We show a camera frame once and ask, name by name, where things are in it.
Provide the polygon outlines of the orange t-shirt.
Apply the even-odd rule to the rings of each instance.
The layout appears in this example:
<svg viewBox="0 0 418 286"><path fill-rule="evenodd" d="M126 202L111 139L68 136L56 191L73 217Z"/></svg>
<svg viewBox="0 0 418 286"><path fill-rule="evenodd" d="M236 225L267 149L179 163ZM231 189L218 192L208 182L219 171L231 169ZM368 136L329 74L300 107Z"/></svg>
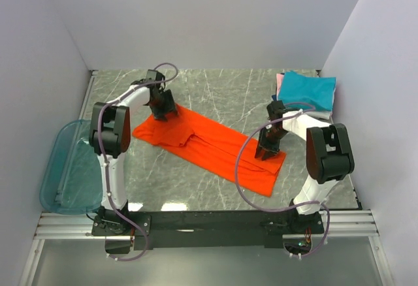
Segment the orange t-shirt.
<svg viewBox="0 0 418 286"><path fill-rule="evenodd" d="M166 122L149 116L133 130L133 137L234 182L236 157L247 136L179 104L176 107L178 113ZM255 158L256 147L252 138L241 154L239 185L270 197L286 153L262 161Z"/></svg>

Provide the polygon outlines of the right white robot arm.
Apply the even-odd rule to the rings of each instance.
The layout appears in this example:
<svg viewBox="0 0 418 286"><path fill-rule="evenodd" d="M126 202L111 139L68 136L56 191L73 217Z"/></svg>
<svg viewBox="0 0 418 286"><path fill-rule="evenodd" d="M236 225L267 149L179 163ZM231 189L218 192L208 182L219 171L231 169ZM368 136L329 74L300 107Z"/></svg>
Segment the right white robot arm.
<svg viewBox="0 0 418 286"><path fill-rule="evenodd" d="M310 224L308 215L318 212L330 190L355 168L349 135L345 125L320 121L281 101L271 102L266 109L270 124L259 132L255 158L265 161L279 154L287 133L306 142L308 176L293 199L297 210L286 219L289 230L301 233Z"/></svg>

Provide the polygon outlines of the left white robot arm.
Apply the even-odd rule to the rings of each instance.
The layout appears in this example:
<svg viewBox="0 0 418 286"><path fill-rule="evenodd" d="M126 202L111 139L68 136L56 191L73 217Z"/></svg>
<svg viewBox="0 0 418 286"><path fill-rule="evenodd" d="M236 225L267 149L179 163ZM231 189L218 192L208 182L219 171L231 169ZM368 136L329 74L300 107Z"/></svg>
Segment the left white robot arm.
<svg viewBox="0 0 418 286"><path fill-rule="evenodd" d="M178 76L172 63L162 63L146 72L121 95L93 105L89 128L89 144L97 155L101 168L103 198L101 207L114 210L107 227L117 235L125 234L131 226L127 210L124 160L131 143L131 117L140 107L148 107L157 121L168 121L178 113L172 91L166 83Z"/></svg>

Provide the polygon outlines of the folded teal t-shirt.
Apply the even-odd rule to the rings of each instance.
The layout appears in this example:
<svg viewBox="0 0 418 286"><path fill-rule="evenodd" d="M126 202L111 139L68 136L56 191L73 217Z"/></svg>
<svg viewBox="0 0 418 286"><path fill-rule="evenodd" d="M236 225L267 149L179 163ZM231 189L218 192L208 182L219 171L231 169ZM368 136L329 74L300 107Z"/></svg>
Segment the folded teal t-shirt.
<svg viewBox="0 0 418 286"><path fill-rule="evenodd" d="M315 106L316 111L332 112L335 91L336 77L308 77L289 71L283 75L276 98L285 104L305 103Z"/></svg>

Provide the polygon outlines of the folded pink t-shirt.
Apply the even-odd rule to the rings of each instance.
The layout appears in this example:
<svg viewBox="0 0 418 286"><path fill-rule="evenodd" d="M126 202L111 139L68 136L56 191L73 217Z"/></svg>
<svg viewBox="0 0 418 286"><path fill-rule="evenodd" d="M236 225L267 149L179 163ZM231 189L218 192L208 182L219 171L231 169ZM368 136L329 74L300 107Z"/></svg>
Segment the folded pink t-shirt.
<svg viewBox="0 0 418 286"><path fill-rule="evenodd" d="M284 74L278 73L276 75L276 96L278 97L281 89L281 85L283 83Z"/></svg>

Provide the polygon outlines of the blue plastic bin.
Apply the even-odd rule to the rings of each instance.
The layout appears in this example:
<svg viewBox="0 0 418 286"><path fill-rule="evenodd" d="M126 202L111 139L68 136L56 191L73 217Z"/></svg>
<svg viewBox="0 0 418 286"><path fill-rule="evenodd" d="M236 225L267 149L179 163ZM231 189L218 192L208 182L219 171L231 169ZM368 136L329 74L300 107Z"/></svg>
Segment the blue plastic bin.
<svg viewBox="0 0 418 286"><path fill-rule="evenodd" d="M78 119L58 132L40 187L44 211L82 215L101 206L101 168L89 145L89 127L89 120Z"/></svg>

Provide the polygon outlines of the black base bar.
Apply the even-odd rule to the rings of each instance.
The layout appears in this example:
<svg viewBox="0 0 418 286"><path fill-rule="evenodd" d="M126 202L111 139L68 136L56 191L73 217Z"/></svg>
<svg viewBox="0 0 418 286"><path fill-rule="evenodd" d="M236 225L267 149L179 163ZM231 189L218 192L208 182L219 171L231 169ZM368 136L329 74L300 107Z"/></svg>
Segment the black base bar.
<svg viewBox="0 0 418 286"><path fill-rule="evenodd" d="M267 213L259 210L131 212L130 219L140 226L135 229L113 212L96 216L93 237L116 241L106 250L128 252L126 238L135 250L146 247L242 247L282 248L285 235L323 234L319 213L299 216L297 211Z"/></svg>

